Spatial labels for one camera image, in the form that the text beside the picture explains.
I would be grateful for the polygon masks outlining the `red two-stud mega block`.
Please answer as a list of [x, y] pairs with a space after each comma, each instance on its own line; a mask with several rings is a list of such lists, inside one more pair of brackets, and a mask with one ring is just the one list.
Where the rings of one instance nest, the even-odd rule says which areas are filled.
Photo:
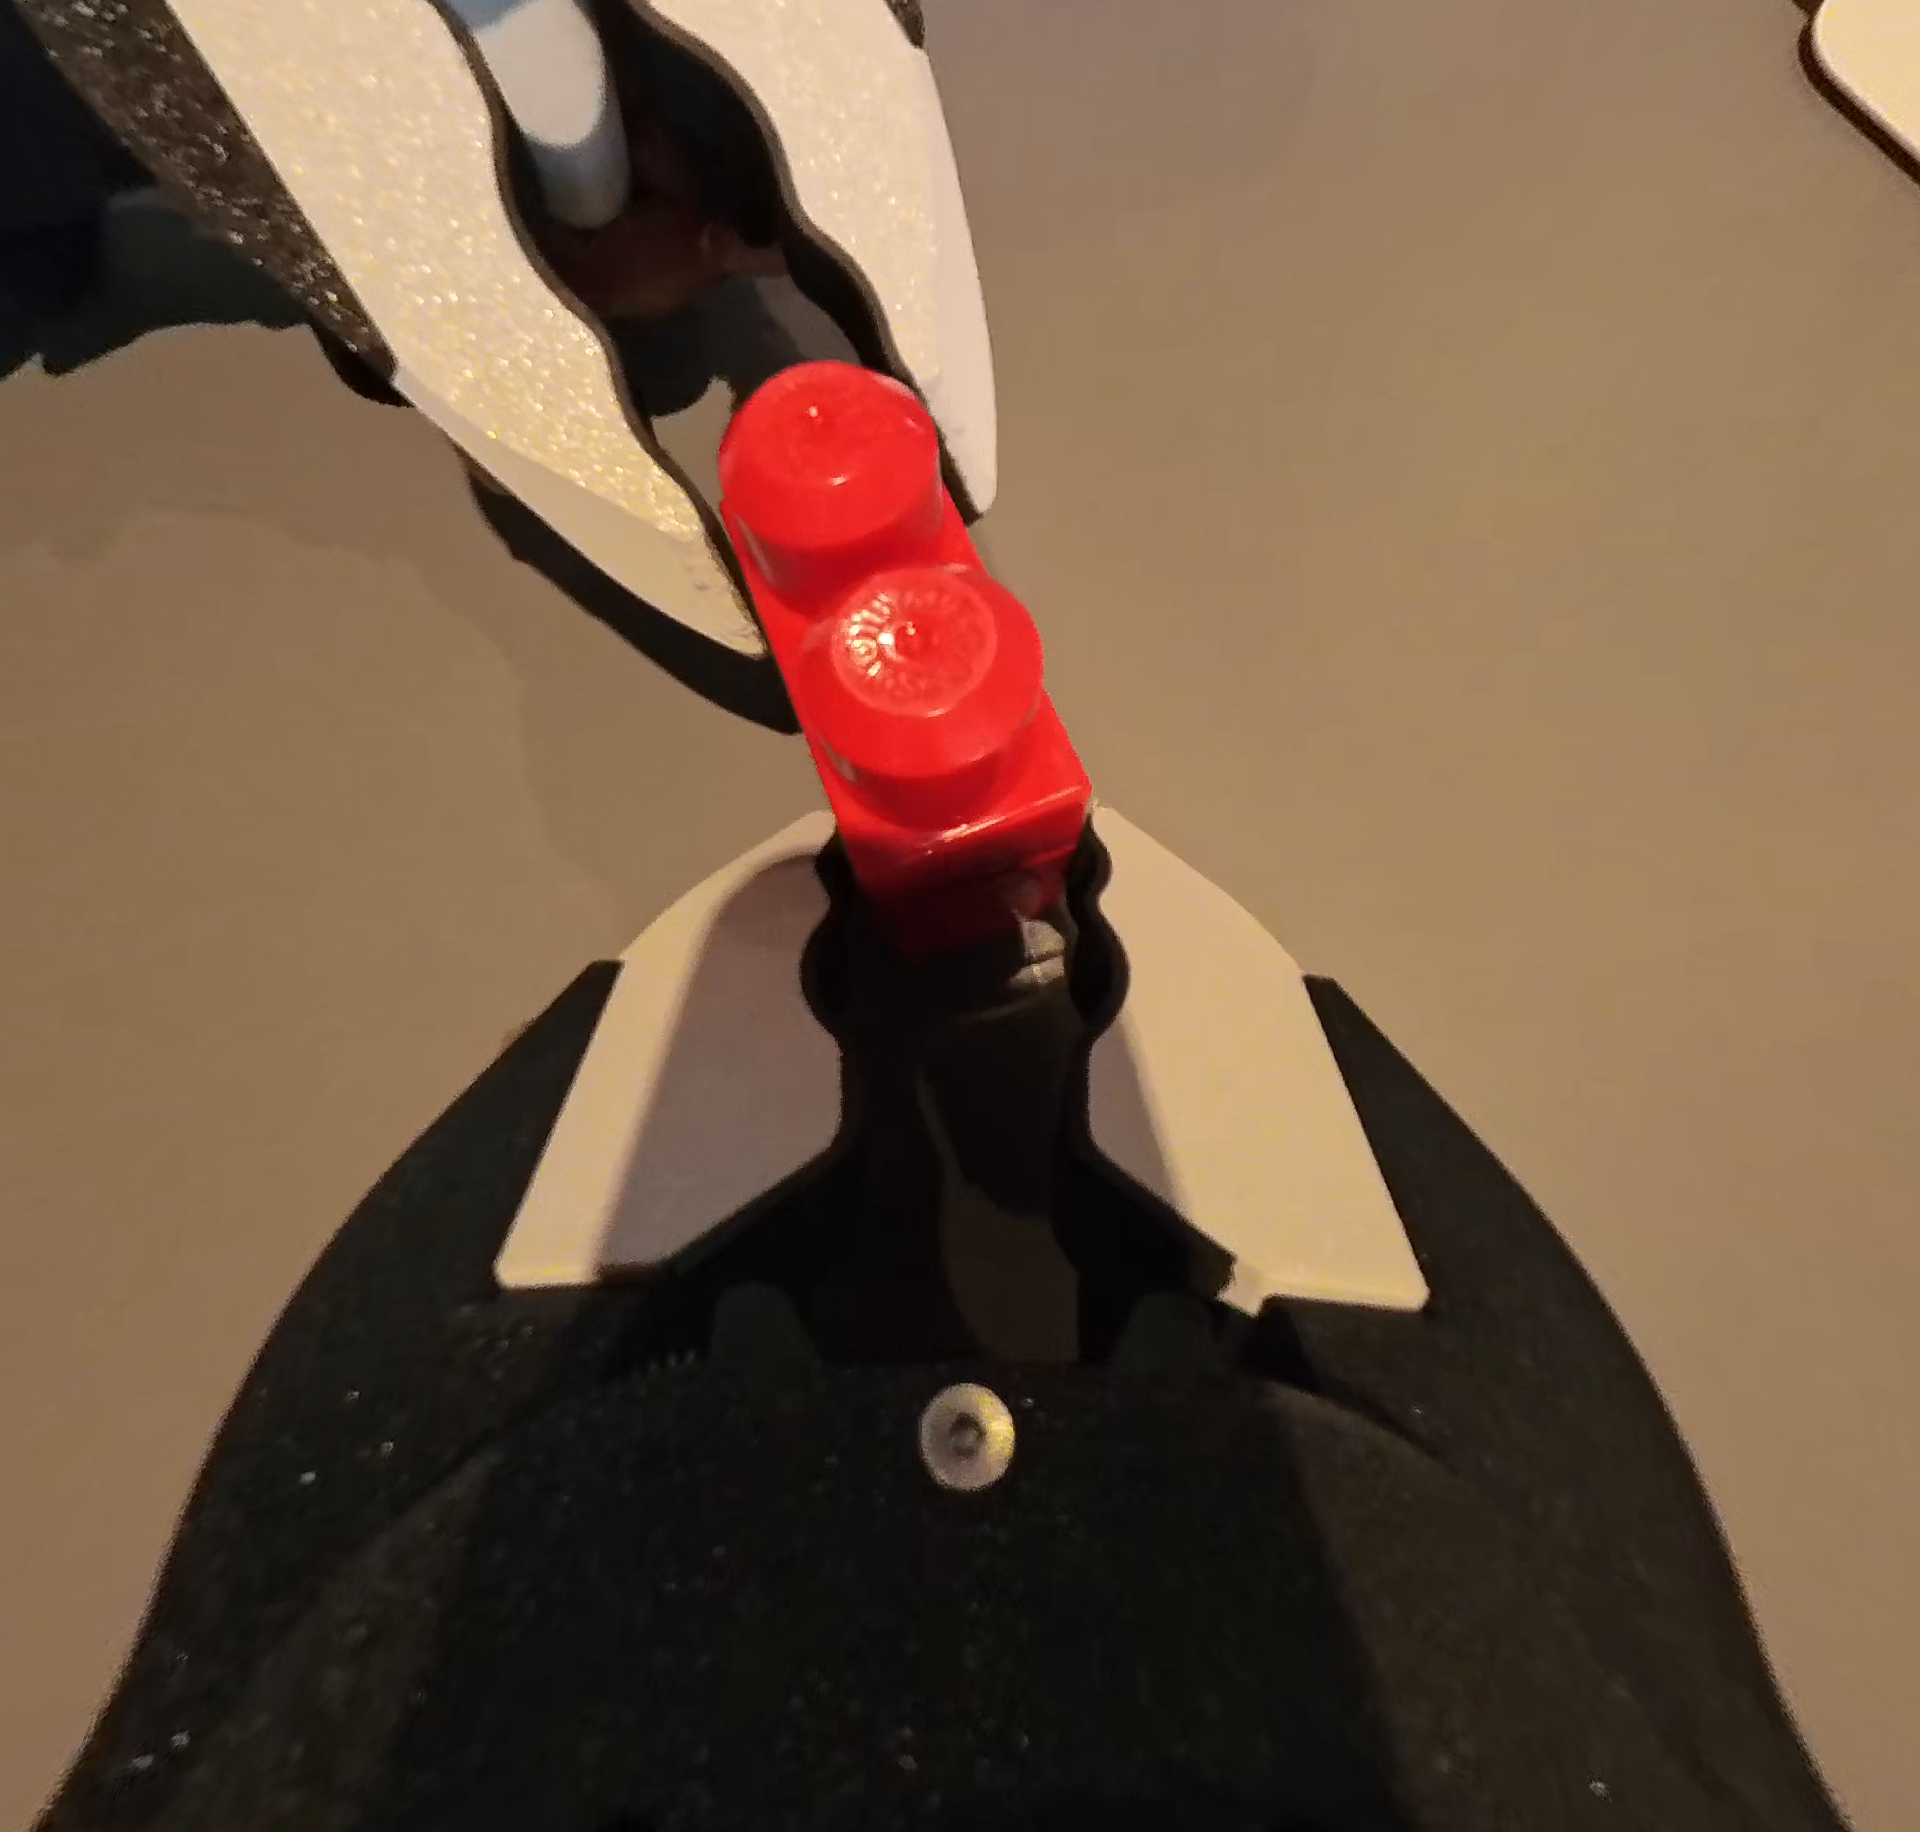
[[783, 368], [733, 411], [718, 477], [868, 891], [1063, 867], [1092, 780], [1045, 692], [1039, 625], [978, 555], [923, 403], [865, 365]]

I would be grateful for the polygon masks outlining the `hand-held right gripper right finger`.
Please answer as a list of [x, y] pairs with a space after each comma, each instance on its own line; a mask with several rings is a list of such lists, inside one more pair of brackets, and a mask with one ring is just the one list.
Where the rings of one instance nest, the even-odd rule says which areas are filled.
[[1428, 1279], [1306, 974], [1220, 886], [1092, 811], [1097, 920], [1121, 961], [1088, 1054], [1088, 1135], [1200, 1249], [1202, 1285], [1415, 1315]]

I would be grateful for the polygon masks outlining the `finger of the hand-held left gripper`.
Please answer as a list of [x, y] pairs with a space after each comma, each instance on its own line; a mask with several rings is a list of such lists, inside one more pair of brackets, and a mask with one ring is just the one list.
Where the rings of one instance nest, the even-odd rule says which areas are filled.
[[931, 413], [968, 524], [998, 489], [996, 362], [917, 0], [627, 0], [754, 115], [794, 281]]
[[607, 334], [528, 242], [504, 115], [434, 0], [163, 0], [391, 360], [562, 543], [710, 646], [766, 639]]

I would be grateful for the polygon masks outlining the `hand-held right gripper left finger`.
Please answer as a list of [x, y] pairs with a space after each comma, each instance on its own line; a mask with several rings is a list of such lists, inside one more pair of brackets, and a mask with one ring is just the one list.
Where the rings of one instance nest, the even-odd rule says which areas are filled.
[[508, 1291], [691, 1261], [832, 1150], [842, 1052], [806, 999], [828, 918], [814, 810], [733, 855], [627, 941], [491, 1261]]

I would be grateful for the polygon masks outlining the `red single-stud mega block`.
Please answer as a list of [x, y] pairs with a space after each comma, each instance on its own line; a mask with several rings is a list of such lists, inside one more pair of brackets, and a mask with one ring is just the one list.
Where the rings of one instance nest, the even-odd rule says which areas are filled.
[[1063, 905], [1066, 888], [1067, 863], [1056, 859], [961, 879], [865, 886], [862, 901], [899, 956], [928, 959], [1016, 941]]

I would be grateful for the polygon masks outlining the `white rounded board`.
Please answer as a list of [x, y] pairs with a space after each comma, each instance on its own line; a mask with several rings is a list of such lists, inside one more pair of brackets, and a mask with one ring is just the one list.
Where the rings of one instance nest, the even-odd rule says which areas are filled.
[[1917, 180], [1917, 0], [1803, 0], [1812, 88], [1907, 180]]

